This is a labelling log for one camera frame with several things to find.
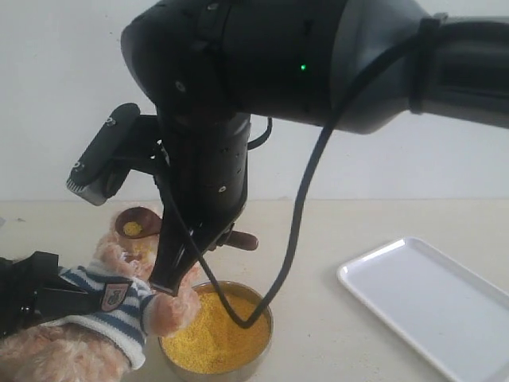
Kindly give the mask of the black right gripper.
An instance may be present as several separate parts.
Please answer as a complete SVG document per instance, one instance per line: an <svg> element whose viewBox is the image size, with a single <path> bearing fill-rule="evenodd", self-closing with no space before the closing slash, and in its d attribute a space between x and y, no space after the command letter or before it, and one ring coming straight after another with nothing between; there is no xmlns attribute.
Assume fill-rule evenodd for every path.
<svg viewBox="0 0 509 382"><path fill-rule="evenodd" d="M150 284L175 297L198 257L227 243L246 204L251 117L186 125L159 111L157 122L168 167L160 177L163 217Z"/></svg>

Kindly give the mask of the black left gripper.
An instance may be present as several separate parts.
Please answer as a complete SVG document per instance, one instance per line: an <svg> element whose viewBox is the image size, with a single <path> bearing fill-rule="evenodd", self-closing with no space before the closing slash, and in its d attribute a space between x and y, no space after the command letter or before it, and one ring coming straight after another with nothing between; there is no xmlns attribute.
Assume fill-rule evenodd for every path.
<svg viewBox="0 0 509 382"><path fill-rule="evenodd" d="M1 338L40 322L109 313L132 286L131 281L114 280L100 290L85 290L60 275L58 261L58 255L43 251L21 260L1 258Z"/></svg>

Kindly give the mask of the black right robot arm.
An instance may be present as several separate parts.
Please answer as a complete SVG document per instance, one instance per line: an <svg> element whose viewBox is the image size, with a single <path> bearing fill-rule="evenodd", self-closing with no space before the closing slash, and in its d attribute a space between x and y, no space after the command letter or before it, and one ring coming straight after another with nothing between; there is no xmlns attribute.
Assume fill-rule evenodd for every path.
<svg viewBox="0 0 509 382"><path fill-rule="evenodd" d="M508 125L508 20L415 1L160 1L122 32L154 104L164 205L152 286L176 294L247 199L252 115L353 134L396 115Z"/></svg>

